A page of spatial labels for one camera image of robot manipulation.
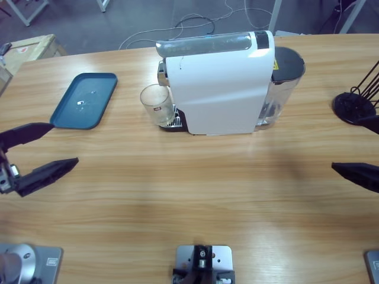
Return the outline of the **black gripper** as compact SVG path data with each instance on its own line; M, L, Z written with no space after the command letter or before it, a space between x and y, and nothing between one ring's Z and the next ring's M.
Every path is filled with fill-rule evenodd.
M56 160L21 177L16 165L8 161L6 152L10 148L38 140L53 128L50 123L34 122L1 133L1 194L16 192L25 197L55 183L78 164L77 157Z

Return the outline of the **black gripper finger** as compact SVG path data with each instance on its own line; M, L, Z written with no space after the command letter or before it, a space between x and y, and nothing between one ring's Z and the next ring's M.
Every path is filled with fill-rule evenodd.
M379 134L379 115L361 118L358 120L358 125Z
M352 183L378 193L378 166L368 163L332 163L331 167Z

